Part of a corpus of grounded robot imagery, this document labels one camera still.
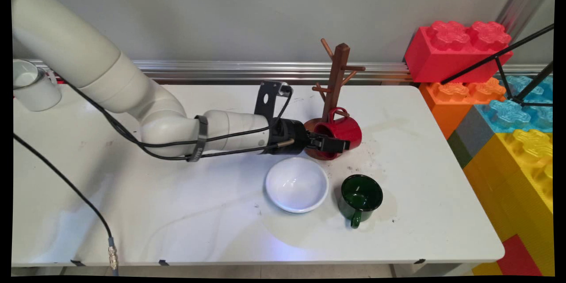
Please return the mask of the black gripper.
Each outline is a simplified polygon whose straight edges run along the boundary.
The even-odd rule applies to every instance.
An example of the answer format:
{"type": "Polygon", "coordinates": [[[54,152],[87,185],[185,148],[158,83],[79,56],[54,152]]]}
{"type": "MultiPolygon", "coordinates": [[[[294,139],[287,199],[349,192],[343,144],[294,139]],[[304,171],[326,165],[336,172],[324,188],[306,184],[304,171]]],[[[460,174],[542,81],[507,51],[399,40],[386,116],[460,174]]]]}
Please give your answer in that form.
{"type": "Polygon", "coordinates": [[[292,119],[272,119],[274,124],[269,130],[269,145],[277,145],[293,140],[292,144],[266,149],[265,154],[297,155],[307,146],[319,152],[342,153],[350,149],[350,141],[333,138],[327,135],[309,135],[304,124],[292,119]]]}

